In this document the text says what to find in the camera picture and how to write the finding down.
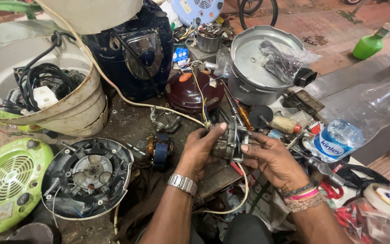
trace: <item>plastic water bottle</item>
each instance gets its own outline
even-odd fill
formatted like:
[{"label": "plastic water bottle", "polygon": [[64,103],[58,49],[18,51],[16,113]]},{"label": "plastic water bottle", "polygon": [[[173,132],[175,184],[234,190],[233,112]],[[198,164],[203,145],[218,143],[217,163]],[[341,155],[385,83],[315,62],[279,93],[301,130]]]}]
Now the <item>plastic water bottle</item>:
[{"label": "plastic water bottle", "polygon": [[311,141],[311,153],[332,163],[362,147],[390,125],[390,82],[363,91]]}]

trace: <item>silver wristwatch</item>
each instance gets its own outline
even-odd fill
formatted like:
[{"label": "silver wristwatch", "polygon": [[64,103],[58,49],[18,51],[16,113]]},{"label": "silver wristwatch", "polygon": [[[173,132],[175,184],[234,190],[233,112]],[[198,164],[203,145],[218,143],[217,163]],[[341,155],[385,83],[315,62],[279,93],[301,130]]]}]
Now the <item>silver wristwatch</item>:
[{"label": "silver wristwatch", "polygon": [[173,174],[169,178],[168,184],[176,186],[176,187],[182,189],[183,191],[190,193],[192,196],[195,197],[197,185],[195,184],[195,182],[193,180],[191,180],[187,177]]}]

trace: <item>green heater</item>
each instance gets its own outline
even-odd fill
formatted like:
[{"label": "green heater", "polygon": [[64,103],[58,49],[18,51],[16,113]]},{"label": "green heater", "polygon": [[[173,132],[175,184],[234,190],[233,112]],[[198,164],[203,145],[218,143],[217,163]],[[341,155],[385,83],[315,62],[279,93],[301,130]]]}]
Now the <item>green heater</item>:
[{"label": "green heater", "polygon": [[0,233],[24,219],[40,201],[43,175],[52,158],[51,147],[32,138],[0,148]]}]

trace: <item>green bottle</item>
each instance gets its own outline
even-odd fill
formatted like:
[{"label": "green bottle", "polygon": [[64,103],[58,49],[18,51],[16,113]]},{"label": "green bottle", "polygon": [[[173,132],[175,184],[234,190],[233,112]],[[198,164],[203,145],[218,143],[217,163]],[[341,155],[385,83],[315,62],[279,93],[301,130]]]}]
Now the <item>green bottle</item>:
[{"label": "green bottle", "polygon": [[353,49],[353,56],[358,59],[365,60],[382,50],[382,38],[387,36],[389,31],[390,23],[386,23],[374,35],[362,37],[356,44],[355,49]]}]

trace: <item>bottle cap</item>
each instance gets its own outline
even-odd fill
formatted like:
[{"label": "bottle cap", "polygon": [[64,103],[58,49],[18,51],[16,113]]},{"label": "bottle cap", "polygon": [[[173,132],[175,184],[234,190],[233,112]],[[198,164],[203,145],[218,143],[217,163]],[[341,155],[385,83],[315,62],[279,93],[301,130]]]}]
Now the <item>bottle cap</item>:
[{"label": "bottle cap", "polygon": [[293,132],[294,132],[294,133],[298,133],[301,129],[302,129],[302,126],[301,126],[301,125],[295,125],[295,126],[294,126]]},{"label": "bottle cap", "polygon": [[385,23],[383,27],[381,27],[376,34],[382,37],[387,36],[387,33],[390,31],[390,23]]}]

